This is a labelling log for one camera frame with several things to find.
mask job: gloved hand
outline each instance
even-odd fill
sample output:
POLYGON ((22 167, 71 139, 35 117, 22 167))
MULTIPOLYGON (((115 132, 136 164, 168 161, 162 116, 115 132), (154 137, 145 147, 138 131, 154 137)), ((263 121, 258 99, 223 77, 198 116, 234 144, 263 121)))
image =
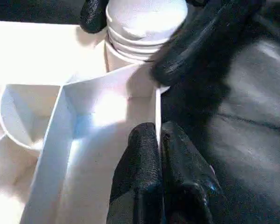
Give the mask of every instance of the gloved hand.
POLYGON ((193 76, 235 44, 246 19, 264 0, 210 0, 155 58, 152 76, 170 86, 193 76))
MULTIPOLYGON (((194 6, 204 6, 207 1, 208 0, 187 0, 187 2, 194 6)), ((80 26, 83 30, 95 34, 107 25, 105 11, 108 2, 109 0, 86 0, 80 16, 80 26)))

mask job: white tray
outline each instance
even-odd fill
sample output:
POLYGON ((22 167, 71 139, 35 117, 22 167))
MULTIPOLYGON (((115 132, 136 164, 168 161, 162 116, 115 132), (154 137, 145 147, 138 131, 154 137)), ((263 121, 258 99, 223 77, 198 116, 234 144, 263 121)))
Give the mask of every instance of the white tray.
POLYGON ((130 131, 153 122, 160 140, 161 96, 149 66, 60 87, 6 87, 0 115, 8 135, 29 142, 35 130, 46 130, 21 224, 105 223, 113 172, 130 131))

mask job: white container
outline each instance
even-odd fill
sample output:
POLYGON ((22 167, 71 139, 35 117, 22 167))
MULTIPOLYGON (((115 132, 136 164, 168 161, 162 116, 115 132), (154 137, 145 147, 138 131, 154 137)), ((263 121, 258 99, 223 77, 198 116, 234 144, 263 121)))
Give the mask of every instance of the white container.
POLYGON ((185 0, 110 0, 106 8, 109 28, 141 42, 165 43, 187 13, 185 0))
POLYGON ((0 96, 4 132, 33 155, 39 155, 60 86, 8 84, 0 96))
POLYGON ((160 142, 160 90, 149 66, 130 65, 60 89, 21 224, 105 223, 130 131, 153 122, 160 142))
POLYGON ((127 65, 131 64, 143 64, 144 61, 134 60, 128 57, 125 57, 118 53, 112 44, 109 42, 108 38, 105 39, 105 50, 106 50, 106 58, 108 64, 108 71, 113 71, 127 65))

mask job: white surface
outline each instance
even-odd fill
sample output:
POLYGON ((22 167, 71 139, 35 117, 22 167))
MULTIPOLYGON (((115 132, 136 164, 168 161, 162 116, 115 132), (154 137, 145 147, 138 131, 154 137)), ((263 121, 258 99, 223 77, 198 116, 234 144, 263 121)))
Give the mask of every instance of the white surface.
POLYGON ((160 133, 160 92, 148 69, 131 65, 62 88, 21 224, 105 223, 130 131, 154 122, 160 133))
POLYGON ((59 86, 8 84, 0 97, 0 123, 6 134, 39 155, 59 86))
POLYGON ((0 138, 0 224, 19 223, 36 161, 6 135, 0 138))
MULTIPOLYGON (((6 83, 61 85, 105 74, 104 37, 74 25, 0 21, 0 91, 6 83)), ((35 164, 0 126, 0 224, 19 223, 35 164)))
POLYGON ((104 37, 76 25, 0 21, 0 83, 59 85, 103 74, 104 37))
POLYGON ((122 37, 161 43, 171 37, 187 13, 185 0, 110 0, 106 9, 108 26, 122 37))

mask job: black glove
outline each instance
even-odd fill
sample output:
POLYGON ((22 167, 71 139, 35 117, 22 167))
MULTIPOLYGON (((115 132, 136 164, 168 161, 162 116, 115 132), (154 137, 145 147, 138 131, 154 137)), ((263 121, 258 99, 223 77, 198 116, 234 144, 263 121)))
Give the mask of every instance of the black glove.
POLYGON ((113 177, 108 224, 159 224, 162 180, 153 123, 135 127, 113 177))
POLYGON ((155 56, 152 76, 170 86, 185 76, 198 74, 213 59, 228 50, 246 19, 264 0, 210 0, 205 8, 182 27, 178 36, 155 56))
POLYGON ((216 175, 188 136, 177 124, 167 122, 161 139, 167 222, 212 224, 212 213, 224 216, 224 196, 216 175))

